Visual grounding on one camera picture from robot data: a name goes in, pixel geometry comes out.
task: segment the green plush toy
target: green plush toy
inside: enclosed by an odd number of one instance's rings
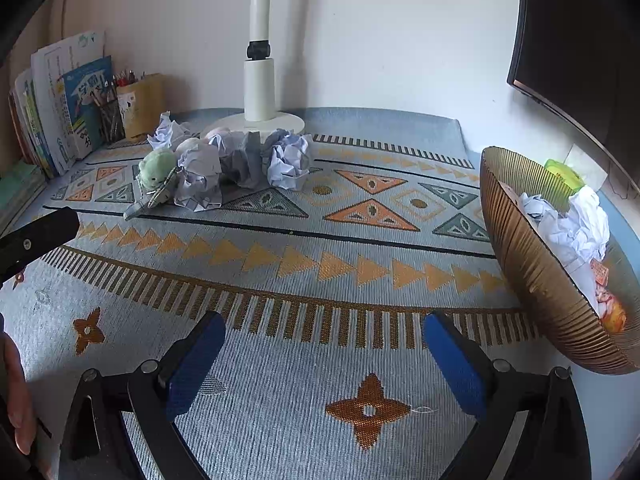
[[[138,166],[140,184],[149,191],[157,189],[164,184],[164,180],[177,164],[175,153],[168,148],[153,150]]]

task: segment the pen holder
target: pen holder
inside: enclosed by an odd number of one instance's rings
[[[118,101],[113,100],[98,108],[100,110],[100,136],[102,142],[111,144],[116,140],[124,139],[124,128],[122,127],[122,117]]]
[[[118,87],[118,104],[127,139],[152,134],[166,111],[162,75],[151,74],[137,83]]]

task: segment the bolt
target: bolt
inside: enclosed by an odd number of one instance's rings
[[[89,368],[82,374],[82,380],[85,383],[90,383],[98,376],[98,371],[95,368]]]
[[[150,374],[158,370],[158,361],[154,361],[153,359],[149,359],[149,361],[145,361],[140,365],[140,369],[143,374]]]
[[[554,373],[558,379],[568,379],[571,376],[571,370],[557,366],[554,368]]]
[[[494,361],[494,368],[499,372],[505,373],[511,370],[511,365],[504,359],[496,359]]]

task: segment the stack of books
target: stack of books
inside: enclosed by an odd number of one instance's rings
[[[22,157],[41,168],[47,178],[65,174],[96,147],[87,145],[91,141],[87,135],[76,139],[81,132],[74,131],[63,76],[102,58],[103,50],[104,33],[92,31],[41,48],[11,88],[9,106]],[[76,86],[86,90],[87,81]]]
[[[20,215],[45,189],[40,168],[20,160],[0,179],[0,235],[8,232]]]

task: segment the pencil cup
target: pencil cup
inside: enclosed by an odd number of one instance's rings
[[[118,87],[118,104],[127,139],[152,134],[166,111],[162,75],[151,74],[137,83]]]

